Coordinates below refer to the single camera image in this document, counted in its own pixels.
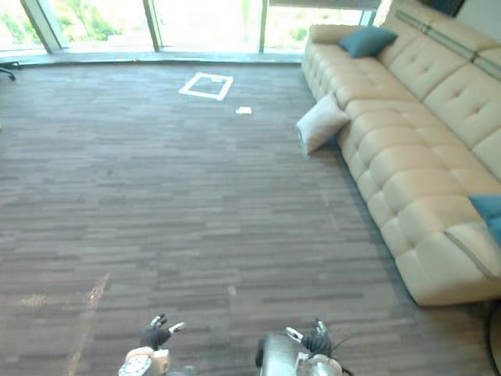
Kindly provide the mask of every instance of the sectional sofa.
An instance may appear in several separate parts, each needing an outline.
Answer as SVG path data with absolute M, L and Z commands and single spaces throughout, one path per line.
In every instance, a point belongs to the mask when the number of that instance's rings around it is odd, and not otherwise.
M 360 27 L 314 25 L 302 64 L 351 123 L 337 143 L 415 301 L 501 297 L 501 249 L 468 195 L 501 193 L 501 44 L 407 1 L 376 57 L 337 46 Z

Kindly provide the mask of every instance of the sofa armrest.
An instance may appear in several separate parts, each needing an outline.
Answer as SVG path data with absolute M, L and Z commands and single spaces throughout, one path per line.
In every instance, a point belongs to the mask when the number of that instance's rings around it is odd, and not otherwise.
M 365 26 L 348 25 L 312 25 L 310 39 L 314 43 L 338 43 L 344 36 L 355 33 Z

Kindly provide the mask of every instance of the wall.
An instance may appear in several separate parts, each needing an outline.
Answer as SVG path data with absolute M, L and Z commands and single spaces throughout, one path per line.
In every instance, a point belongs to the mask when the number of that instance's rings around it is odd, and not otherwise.
M 466 0 L 457 19 L 501 42 L 501 0 Z

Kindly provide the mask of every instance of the pillow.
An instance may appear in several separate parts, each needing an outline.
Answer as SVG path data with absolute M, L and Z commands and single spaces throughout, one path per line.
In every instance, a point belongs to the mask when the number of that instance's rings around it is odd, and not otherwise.
M 369 26 L 356 33 L 348 34 L 339 41 L 339 46 L 348 51 L 354 59 L 375 56 L 386 45 L 397 38 L 397 34 L 384 27 Z
M 324 96 L 303 118 L 296 129 L 303 153 L 309 155 L 350 121 L 337 106 L 333 94 Z
M 468 198 L 501 245 L 501 194 L 471 194 Z

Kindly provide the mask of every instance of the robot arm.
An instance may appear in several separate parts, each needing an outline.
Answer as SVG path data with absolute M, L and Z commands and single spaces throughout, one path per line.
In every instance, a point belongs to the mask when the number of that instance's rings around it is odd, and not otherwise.
M 171 365 L 169 350 L 159 349 L 174 333 L 179 333 L 186 328 L 182 322 L 169 327 L 167 330 L 161 326 L 167 322 L 164 314 L 155 316 L 150 327 L 141 339 L 141 347 L 130 351 L 125 357 L 125 363 L 118 371 L 118 376 L 161 376 L 167 373 Z

